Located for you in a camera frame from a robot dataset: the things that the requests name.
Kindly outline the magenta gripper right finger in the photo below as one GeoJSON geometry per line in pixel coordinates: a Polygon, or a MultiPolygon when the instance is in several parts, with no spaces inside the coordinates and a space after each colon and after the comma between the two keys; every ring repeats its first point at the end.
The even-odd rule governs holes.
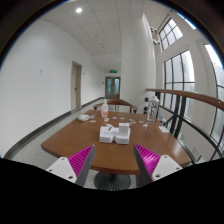
{"type": "Polygon", "coordinates": [[[140,170],[140,179],[143,185],[148,185],[182,169],[170,156],[159,156],[138,144],[134,145],[133,154],[140,170]]]}

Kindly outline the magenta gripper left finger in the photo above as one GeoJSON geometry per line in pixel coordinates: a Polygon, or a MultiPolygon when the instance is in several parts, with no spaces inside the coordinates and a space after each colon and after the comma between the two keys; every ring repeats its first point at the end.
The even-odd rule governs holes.
{"type": "Polygon", "coordinates": [[[70,157],[60,157],[47,171],[83,187],[95,156],[95,146],[84,148],[70,157]]]}

